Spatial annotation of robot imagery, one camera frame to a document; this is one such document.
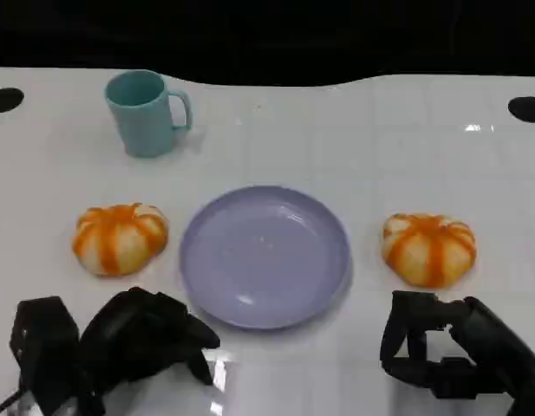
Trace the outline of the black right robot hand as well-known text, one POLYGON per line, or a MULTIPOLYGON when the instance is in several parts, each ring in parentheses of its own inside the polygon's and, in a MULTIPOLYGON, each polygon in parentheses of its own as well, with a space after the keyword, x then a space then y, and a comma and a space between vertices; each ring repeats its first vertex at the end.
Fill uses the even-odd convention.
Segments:
POLYGON ((380 348, 385 373, 441 400, 507 393, 511 415, 535 415, 535 354, 479 299, 443 302, 426 292, 393 293, 380 348), (427 357, 427 332, 446 330, 466 357, 427 357))

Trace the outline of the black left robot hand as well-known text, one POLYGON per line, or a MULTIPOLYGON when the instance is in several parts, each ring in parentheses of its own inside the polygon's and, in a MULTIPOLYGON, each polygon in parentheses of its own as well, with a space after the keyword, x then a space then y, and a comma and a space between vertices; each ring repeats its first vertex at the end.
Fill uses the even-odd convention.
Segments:
POLYGON ((183 363, 201 383, 213 377, 203 351, 220 347, 216 333, 186 305, 139 287, 108 301, 80 339, 82 369, 99 394, 183 363))

